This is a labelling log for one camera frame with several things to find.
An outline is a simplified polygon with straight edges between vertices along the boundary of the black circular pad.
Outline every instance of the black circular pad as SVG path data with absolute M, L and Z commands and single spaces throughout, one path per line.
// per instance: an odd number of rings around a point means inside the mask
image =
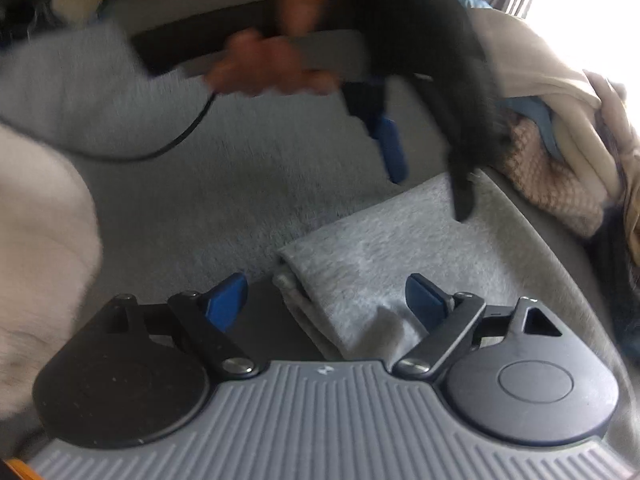
M 101 449 L 146 444 L 181 427 L 206 400 L 204 368 L 178 349 L 130 334 L 70 343 L 33 386 L 49 436 Z
M 527 298 L 502 342 L 452 364 L 443 393 L 468 423 L 518 446 L 602 436 L 618 402 L 609 369 L 546 306 Z

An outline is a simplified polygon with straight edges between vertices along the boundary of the blue plastic tab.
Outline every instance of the blue plastic tab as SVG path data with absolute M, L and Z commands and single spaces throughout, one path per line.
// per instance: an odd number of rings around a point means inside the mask
M 409 310 L 427 332 L 432 332 L 449 315 L 451 296 L 421 274 L 412 274 L 406 279 L 404 297 Z
M 238 317 L 246 303 L 248 287 L 244 274 L 236 272 L 204 295 L 209 298 L 205 316 L 220 332 L 226 332 Z
M 409 170 L 396 123 L 388 117 L 382 116 L 375 130 L 369 131 L 369 135 L 378 141 L 389 180 L 394 184 L 402 184 L 406 180 Z

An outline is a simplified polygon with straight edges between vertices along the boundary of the gray ribbed plastic base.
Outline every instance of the gray ribbed plastic base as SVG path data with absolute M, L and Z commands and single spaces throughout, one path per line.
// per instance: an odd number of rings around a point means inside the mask
M 186 427 L 127 450 L 55 441 L 30 464 L 45 480 L 628 479 L 599 440 L 509 447 L 455 419 L 428 384 L 379 362 L 274 362 L 219 387 Z

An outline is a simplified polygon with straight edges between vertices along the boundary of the folded gray cloth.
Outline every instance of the folded gray cloth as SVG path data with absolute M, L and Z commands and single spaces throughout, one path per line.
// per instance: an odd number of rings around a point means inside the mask
M 441 175 L 286 245 L 287 265 L 274 277 L 285 303 L 325 357 L 390 365 L 425 335 L 404 300 L 412 272 L 489 304 L 536 297 L 615 374 L 620 403 L 607 441 L 639 463 L 638 409 L 620 355 L 533 227 L 485 174 L 476 180 L 478 206 L 464 224 L 452 218 Z

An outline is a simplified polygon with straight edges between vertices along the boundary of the screw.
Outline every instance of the screw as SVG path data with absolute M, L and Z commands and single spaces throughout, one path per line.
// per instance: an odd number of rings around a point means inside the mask
M 225 371 L 233 375 L 246 375 L 254 371 L 255 364 L 246 357 L 230 357 L 222 361 Z
M 418 376 L 431 370 L 431 365 L 420 359 L 402 359 L 396 364 L 396 368 L 402 375 Z

